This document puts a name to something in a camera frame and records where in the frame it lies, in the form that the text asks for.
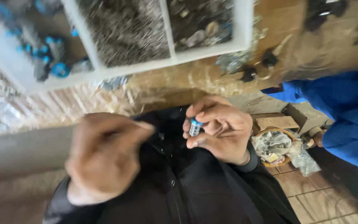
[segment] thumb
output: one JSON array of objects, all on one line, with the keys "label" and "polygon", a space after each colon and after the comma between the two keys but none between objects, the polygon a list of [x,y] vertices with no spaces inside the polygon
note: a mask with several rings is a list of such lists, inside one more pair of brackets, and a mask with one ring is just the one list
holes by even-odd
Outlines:
[{"label": "thumb", "polygon": [[201,147],[217,156],[221,151],[221,140],[207,133],[200,133],[198,136],[190,137],[187,140],[187,148]]}]

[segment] blue sleeve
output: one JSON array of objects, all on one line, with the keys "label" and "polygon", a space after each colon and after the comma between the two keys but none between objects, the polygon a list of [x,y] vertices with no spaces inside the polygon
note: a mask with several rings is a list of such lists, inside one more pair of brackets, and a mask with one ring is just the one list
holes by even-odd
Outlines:
[{"label": "blue sleeve", "polygon": [[323,137],[331,154],[358,166],[358,109],[341,114]]},{"label": "blue sleeve", "polygon": [[358,108],[358,71],[316,80],[294,80],[283,83],[283,87],[284,92],[268,95],[286,102],[307,100],[333,120]]}]

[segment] clear plastic bag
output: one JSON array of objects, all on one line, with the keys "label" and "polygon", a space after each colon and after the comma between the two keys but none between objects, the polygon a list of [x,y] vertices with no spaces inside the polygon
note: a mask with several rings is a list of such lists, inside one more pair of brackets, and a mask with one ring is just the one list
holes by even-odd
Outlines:
[{"label": "clear plastic bag", "polygon": [[296,168],[299,168],[305,177],[321,170],[317,162],[303,148],[301,149],[301,153],[288,153],[287,156],[290,157],[292,164]]},{"label": "clear plastic bag", "polygon": [[283,153],[276,154],[284,155],[288,148],[291,147],[291,139],[280,131],[266,132],[259,137],[252,137],[251,141],[256,154],[265,161],[271,156],[271,153],[280,151]]}]

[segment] white shelf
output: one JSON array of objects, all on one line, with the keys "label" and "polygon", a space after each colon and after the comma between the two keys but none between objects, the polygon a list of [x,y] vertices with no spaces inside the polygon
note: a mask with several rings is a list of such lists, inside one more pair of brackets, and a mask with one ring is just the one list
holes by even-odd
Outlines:
[{"label": "white shelf", "polygon": [[97,49],[87,29],[85,20],[80,16],[76,0],[62,0],[65,11],[75,24],[82,43],[95,68],[91,73],[70,74],[66,79],[49,77],[44,83],[36,83],[33,77],[33,66],[23,55],[16,52],[16,43],[5,37],[5,29],[0,24],[0,68],[17,88],[27,94],[62,89],[75,84],[88,83],[97,79],[109,79],[126,74],[139,73],[158,69],[201,58],[243,51],[251,46],[253,25],[253,0],[234,0],[233,38],[230,42],[212,47],[201,47],[175,52],[172,29],[169,20],[166,0],[160,0],[163,10],[166,36],[168,38],[170,58],[149,61],[129,66],[106,68],[97,57]]}]

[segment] plastic bag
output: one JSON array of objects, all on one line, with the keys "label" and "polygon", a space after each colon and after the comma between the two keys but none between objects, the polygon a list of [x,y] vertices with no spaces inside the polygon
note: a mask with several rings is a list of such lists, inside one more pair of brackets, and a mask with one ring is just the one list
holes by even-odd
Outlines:
[{"label": "plastic bag", "polygon": [[270,148],[270,151],[279,155],[284,155],[286,153],[297,155],[301,152],[302,146],[303,143],[301,141],[294,141],[288,148],[273,147]]},{"label": "plastic bag", "polygon": [[255,148],[256,154],[264,161],[271,161],[272,153],[277,154],[279,159],[283,159],[283,156],[287,150],[291,147],[291,139],[280,131],[269,131],[259,137],[252,137],[252,145]]},{"label": "plastic bag", "polygon": [[302,148],[301,153],[288,153],[292,164],[301,170],[303,176],[310,176],[312,173],[320,171],[321,168],[317,162],[309,155],[309,153]]}]

